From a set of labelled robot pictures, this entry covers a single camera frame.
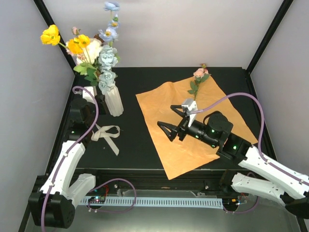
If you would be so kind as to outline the white ribbed vase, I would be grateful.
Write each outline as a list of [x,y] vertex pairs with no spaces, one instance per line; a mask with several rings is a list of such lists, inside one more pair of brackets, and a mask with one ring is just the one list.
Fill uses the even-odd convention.
[[122,100],[117,86],[103,93],[105,102],[110,114],[114,117],[120,116],[124,112]]

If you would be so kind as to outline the cream printed ribbon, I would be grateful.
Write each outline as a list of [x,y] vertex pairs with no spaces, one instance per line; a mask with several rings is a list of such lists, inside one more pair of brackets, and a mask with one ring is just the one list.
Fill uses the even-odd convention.
[[[112,149],[114,154],[118,156],[119,154],[119,148],[114,143],[112,138],[118,138],[120,136],[120,127],[116,125],[110,125],[110,126],[99,126],[96,124],[96,128],[98,129],[96,132],[92,132],[91,140],[94,142],[97,142],[100,138],[104,138],[109,147]],[[108,133],[108,130],[110,129],[116,129],[117,133]]]

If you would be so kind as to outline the orange wrapping paper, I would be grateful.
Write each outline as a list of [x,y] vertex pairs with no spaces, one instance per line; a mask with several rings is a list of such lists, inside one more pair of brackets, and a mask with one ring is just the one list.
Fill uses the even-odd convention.
[[[173,112],[170,106],[180,105],[185,99],[192,98],[192,95],[188,93],[191,81],[193,81],[192,77],[178,82],[165,82],[156,89],[136,94],[147,128],[169,180],[219,159],[219,156],[216,155],[218,148],[213,149],[191,136],[186,136],[183,141],[176,138],[171,142],[157,125],[158,121],[176,126],[179,124],[182,117]],[[224,96],[224,92],[215,80],[208,77],[199,86],[196,98],[197,107],[198,109],[207,108]],[[196,120],[201,122],[205,115],[216,110],[223,113],[233,123],[232,133],[251,144],[258,142],[230,100],[224,100],[209,111],[198,114]]]

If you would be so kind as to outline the peach rose flower stem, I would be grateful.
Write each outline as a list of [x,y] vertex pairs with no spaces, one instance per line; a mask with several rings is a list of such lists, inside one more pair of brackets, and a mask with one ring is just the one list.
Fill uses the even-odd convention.
[[198,68],[193,73],[193,81],[190,81],[190,89],[187,91],[189,94],[193,95],[194,100],[197,98],[199,87],[202,83],[204,83],[211,74],[207,69],[207,64],[201,63],[200,68]]

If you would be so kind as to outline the light blue peony stem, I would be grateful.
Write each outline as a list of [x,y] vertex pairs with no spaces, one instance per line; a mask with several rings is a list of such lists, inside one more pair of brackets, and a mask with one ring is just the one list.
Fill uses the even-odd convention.
[[118,63],[117,49],[109,45],[104,45],[98,57],[99,63],[99,83],[98,87],[102,94],[106,94],[115,86],[116,73],[112,68]]

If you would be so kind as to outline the white peony flower stem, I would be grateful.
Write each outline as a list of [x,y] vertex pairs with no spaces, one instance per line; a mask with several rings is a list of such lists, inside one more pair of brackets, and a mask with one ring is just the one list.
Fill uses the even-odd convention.
[[98,58],[102,50],[102,42],[96,38],[90,39],[90,44],[83,48],[83,52],[76,56],[76,64],[90,63],[94,64],[95,59]]

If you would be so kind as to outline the blue poppy flower stem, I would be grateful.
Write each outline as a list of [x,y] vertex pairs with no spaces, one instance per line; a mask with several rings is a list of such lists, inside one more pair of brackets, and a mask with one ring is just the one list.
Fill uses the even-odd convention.
[[106,1],[104,3],[104,10],[110,12],[110,21],[105,30],[99,30],[99,37],[110,47],[112,47],[113,42],[117,40],[119,28],[119,17],[118,12],[120,11],[120,4],[118,2]]

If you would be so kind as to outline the pink rose flower stem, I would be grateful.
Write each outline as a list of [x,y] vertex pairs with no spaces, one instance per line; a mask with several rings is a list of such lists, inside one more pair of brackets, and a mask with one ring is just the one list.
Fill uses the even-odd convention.
[[78,29],[77,27],[72,27],[71,31],[75,37],[78,37],[80,35],[80,29]]

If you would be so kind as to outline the yellow poppy flower stem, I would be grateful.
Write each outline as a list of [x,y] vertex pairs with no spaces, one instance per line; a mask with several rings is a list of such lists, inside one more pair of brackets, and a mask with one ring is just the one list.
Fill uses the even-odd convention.
[[[88,36],[81,34],[78,37],[70,39],[65,43],[67,48],[67,53],[76,58],[77,55],[83,52],[83,48],[86,48],[90,44],[90,39]],[[90,85],[97,86],[98,85],[98,76],[100,75],[99,67],[98,67],[98,58],[95,59],[94,64],[90,63],[81,63],[75,64],[73,69],[80,75],[84,76],[84,79],[90,82]]]

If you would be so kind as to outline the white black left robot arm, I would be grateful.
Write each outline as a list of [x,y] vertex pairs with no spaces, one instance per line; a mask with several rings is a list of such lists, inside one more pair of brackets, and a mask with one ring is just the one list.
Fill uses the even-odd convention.
[[103,180],[92,174],[80,174],[76,181],[72,181],[77,164],[91,141],[102,100],[101,96],[83,90],[82,97],[72,101],[71,126],[58,159],[46,182],[29,196],[34,224],[43,232],[47,227],[70,227],[76,207],[86,194],[89,191],[98,193],[103,189]]

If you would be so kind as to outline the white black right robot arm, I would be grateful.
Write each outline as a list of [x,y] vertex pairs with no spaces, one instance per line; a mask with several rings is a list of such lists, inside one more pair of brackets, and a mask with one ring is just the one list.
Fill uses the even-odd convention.
[[219,188],[225,195],[233,192],[249,193],[282,205],[291,214],[309,217],[309,177],[298,173],[264,153],[249,141],[231,132],[233,124],[219,111],[215,111],[199,122],[186,114],[187,109],[172,105],[171,110],[182,117],[178,125],[159,121],[159,128],[170,141],[178,137],[181,141],[189,135],[216,148],[216,154],[250,170],[260,177],[246,177],[235,171],[225,171]]

